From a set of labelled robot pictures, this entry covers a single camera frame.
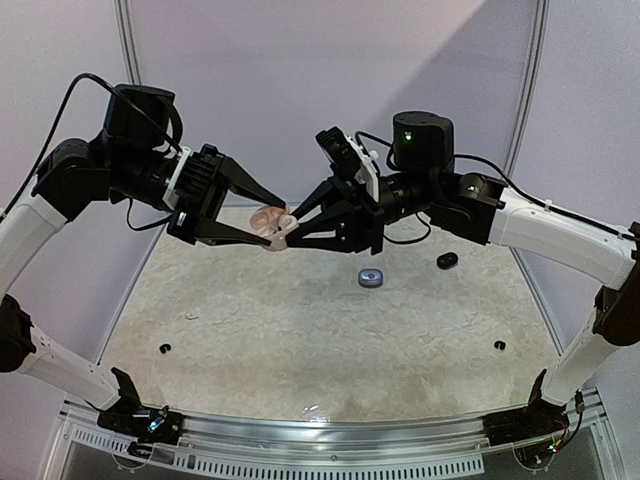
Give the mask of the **purple earbud charging case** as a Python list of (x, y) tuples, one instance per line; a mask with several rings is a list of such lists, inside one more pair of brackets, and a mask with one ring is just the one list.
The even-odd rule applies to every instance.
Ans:
[(384, 284), (384, 274), (375, 268), (362, 269), (358, 272), (357, 282), (363, 288), (379, 288)]

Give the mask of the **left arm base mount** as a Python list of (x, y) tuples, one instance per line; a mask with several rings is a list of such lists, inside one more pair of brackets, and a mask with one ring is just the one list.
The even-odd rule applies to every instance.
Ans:
[(118, 398), (113, 406), (100, 411), (97, 425), (136, 437), (139, 443), (177, 445), (186, 417), (169, 406), (153, 408), (143, 405), (131, 377), (116, 367), (111, 372), (117, 380)]

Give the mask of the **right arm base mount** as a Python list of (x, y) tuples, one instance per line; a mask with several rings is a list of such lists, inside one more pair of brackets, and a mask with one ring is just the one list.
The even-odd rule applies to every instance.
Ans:
[(570, 431), (566, 406), (557, 406), (542, 398), (542, 383), (546, 372), (544, 369), (536, 378), (524, 407), (490, 413), (482, 417), (483, 433), (491, 445), (502, 445), (562, 431), (561, 437), (548, 447), (549, 451), (557, 453), (573, 440), (584, 418), (583, 394), (580, 390), (575, 392), (574, 404), (578, 422), (574, 430)]

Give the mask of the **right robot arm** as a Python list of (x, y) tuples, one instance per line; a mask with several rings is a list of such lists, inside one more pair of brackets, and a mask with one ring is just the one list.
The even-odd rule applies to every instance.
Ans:
[(388, 225), (424, 213), (433, 226), (459, 238), (525, 250), (598, 280), (601, 289), (586, 326), (559, 362), (539, 375), (529, 405), (518, 412), (517, 427), (537, 436), (608, 357), (639, 340), (639, 229), (604, 224), (535, 198), (503, 173), (457, 173), (448, 118), (405, 111), (392, 126), (387, 176), (340, 129), (317, 135), (332, 173), (294, 210), (297, 226), (286, 243), (377, 254)]

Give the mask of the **pink earbud charging case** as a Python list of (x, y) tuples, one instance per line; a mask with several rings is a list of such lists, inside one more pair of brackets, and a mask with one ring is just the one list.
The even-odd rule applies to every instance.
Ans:
[(288, 205), (284, 208), (263, 206), (250, 217), (249, 225), (255, 235), (269, 241), (266, 250), (280, 252), (288, 248), (287, 236), (299, 227), (299, 222)]

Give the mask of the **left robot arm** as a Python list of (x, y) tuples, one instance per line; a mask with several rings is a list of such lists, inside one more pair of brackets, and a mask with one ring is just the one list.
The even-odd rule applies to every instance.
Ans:
[(190, 244), (264, 245), (264, 238), (220, 223), (222, 203), (228, 193), (278, 208), (283, 201), (217, 148), (184, 146), (171, 91), (132, 84), (108, 91), (98, 135), (46, 143), (2, 212), (1, 369), (75, 395), (138, 434), (149, 415), (131, 378), (51, 340), (10, 295), (11, 286), (46, 242), (94, 202), (146, 204), (164, 212), (162, 225)]

